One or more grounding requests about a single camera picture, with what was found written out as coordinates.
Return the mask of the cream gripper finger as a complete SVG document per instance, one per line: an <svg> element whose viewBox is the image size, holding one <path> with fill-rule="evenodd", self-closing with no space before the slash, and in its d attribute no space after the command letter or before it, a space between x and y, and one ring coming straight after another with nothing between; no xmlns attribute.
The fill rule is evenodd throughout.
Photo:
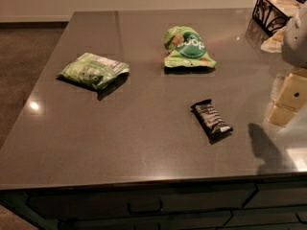
<svg viewBox="0 0 307 230"><path fill-rule="evenodd" d="M274 105L269 113L268 120L274 125L284 127L293 119L294 116L295 113L291 109Z"/></svg>
<svg viewBox="0 0 307 230"><path fill-rule="evenodd" d="M307 78L291 73L283 81L276 104L298 111L307 103Z"/></svg>

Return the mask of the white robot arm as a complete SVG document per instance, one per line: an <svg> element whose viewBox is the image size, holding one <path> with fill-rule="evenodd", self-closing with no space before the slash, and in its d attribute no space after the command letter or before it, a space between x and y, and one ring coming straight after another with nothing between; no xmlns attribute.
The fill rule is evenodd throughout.
<svg viewBox="0 0 307 230"><path fill-rule="evenodd" d="M268 121L284 127L307 103L307 4L304 4L285 27L267 39L262 49L282 53L295 67L285 78L278 77Z"/></svg>

